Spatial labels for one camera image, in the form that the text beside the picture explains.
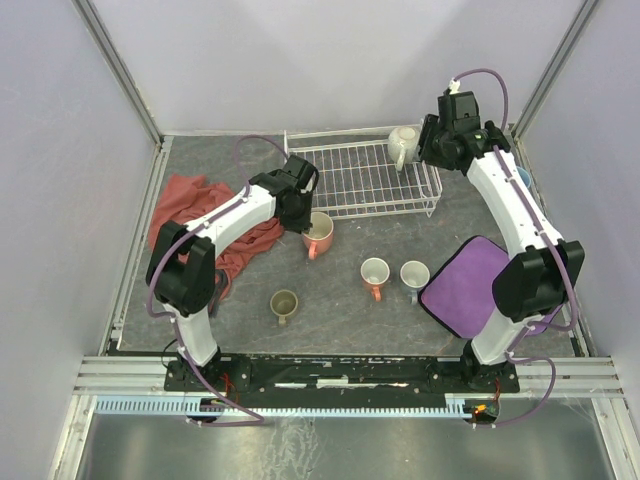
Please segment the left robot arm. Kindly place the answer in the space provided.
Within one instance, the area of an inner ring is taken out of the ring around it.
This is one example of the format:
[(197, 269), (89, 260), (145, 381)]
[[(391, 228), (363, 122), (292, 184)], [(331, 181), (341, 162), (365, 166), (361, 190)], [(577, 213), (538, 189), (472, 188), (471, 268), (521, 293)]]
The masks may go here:
[(216, 260), (233, 242), (258, 224), (276, 219), (287, 231), (311, 228), (311, 207), (318, 169), (290, 155), (282, 168), (260, 173), (213, 211), (185, 224), (165, 222), (146, 272), (149, 294), (177, 327), (181, 355), (198, 367), (219, 353), (208, 308), (216, 290)]

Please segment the cream speckled mug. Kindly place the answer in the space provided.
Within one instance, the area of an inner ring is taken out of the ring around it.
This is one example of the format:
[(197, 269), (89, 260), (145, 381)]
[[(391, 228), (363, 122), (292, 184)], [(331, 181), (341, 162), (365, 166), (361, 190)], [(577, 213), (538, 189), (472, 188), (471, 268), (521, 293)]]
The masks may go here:
[(418, 130), (413, 126), (399, 126), (389, 134), (387, 151), (397, 172), (414, 161), (419, 136)]

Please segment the small pink printed mug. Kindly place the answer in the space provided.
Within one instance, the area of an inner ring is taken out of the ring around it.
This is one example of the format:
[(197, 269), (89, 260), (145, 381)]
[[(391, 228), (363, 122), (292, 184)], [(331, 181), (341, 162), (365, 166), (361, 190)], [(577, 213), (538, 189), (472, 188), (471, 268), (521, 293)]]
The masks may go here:
[(377, 257), (366, 259), (360, 267), (360, 276), (365, 289), (372, 295), (376, 302), (382, 299), (382, 289), (390, 277), (388, 263)]

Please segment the large pink mug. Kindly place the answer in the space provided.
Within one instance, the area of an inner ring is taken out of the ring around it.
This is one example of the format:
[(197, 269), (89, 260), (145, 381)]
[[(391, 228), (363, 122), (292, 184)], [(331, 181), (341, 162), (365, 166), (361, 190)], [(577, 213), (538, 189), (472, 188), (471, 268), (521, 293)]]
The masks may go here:
[(308, 251), (310, 260), (317, 259), (326, 253), (333, 242), (334, 222), (323, 212), (314, 211), (311, 213), (311, 228), (302, 235), (303, 243)]

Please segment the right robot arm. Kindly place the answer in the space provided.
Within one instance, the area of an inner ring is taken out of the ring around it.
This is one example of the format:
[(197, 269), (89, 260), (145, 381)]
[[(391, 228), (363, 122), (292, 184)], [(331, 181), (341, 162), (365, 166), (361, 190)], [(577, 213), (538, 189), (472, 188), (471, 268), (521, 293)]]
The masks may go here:
[(419, 158), (459, 171), (487, 204), (505, 245), (480, 235), (465, 241), (421, 290), (423, 309), (466, 340), (461, 362), (469, 376), (497, 369), (517, 340), (551, 327), (574, 303), (585, 252), (567, 241), (536, 205), (502, 130), (483, 122), (472, 92), (448, 88), (438, 112), (424, 121)]

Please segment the white wire dish rack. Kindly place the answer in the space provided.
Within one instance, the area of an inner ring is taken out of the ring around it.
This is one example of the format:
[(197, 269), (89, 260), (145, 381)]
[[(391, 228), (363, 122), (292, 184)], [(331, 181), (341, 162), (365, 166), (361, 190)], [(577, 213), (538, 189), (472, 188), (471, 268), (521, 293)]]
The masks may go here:
[(320, 180), (313, 209), (334, 219), (424, 213), (443, 191), (437, 169), (414, 162), (395, 169), (387, 151), (391, 126), (283, 134), (287, 152), (313, 163)]

